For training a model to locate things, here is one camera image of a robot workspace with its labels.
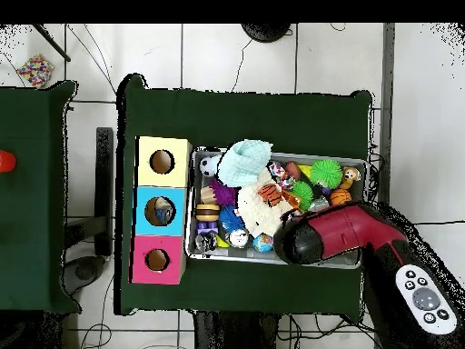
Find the white remote control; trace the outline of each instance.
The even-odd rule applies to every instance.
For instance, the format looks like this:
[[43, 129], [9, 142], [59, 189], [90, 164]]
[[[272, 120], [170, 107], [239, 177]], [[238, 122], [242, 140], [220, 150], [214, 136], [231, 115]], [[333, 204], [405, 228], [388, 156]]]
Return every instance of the white remote control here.
[[430, 334], [449, 334], [455, 330], [455, 313], [423, 269], [404, 265], [396, 274], [396, 285], [423, 330]]

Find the green spiky ball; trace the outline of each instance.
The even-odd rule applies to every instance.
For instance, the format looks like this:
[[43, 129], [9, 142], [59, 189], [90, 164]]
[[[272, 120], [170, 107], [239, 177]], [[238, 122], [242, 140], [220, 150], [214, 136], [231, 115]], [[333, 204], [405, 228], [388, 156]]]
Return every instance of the green spiky ball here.
[[301, 205], [299, 206], [300, 209], [307, 210], [310, 207], [310, 202], [313, 199], [313, 191], [305, 182], [296, 182], [291, 189], [291, 193], [301, 198]]
[[342, 179], [342, 170], [337, 161], [322, 159], [312, 165], [310, 172], [310, 182], [318, 184], [324, 182], [329, 188], [335, 189]]

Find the round hole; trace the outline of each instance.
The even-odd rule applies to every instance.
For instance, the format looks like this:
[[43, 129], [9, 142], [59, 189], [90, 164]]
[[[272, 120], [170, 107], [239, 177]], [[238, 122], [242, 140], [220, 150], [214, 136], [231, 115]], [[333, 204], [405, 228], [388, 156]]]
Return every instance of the round hole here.
[[145, 264], [150, 270], [161, 272], [170, 263], [168, 254], [162, 249], [153, 249], [145, 256]]
[[145, 205], [145, 219], [153, 226], [167, 226], [176, 214], [173, 202], [164, 196], [156, 196]]
[[150, 156], [150, 167], [157, 174], [168, 174], [174, 169], [174, 157], [167, 150], [157, 150]]

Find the green table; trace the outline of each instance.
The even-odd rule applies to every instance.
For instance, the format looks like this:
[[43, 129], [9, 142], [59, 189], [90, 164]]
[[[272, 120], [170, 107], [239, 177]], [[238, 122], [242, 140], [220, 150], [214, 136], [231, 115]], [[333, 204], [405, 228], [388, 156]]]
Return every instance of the green table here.
[[60, 286], [64, 250], [64, 106], [74, 82], [48, 90], [0, 87], [0, 309], [76, 312]]
[[347, 314], [357, 320], [361, 269], [330, 269], [189, 259], [181, 284], [128, 283], [137, 135], [186, 138], [225, 147], [262, 139], [274, 152], [366, 159], [371, 96], [219, 94], [150, 90], [139, 75], [120, 84], [115, 309], [199, 309]]

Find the light blue cloth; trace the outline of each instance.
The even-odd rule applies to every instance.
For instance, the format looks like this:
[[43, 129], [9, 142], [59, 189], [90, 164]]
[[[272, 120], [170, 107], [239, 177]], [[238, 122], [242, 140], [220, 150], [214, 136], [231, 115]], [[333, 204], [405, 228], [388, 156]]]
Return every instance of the light blue cloth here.
[[232, 145], [218, 164], [218, 178], [230, 187], [255, 184], [272, 158], [272, 144], [244, 139]]

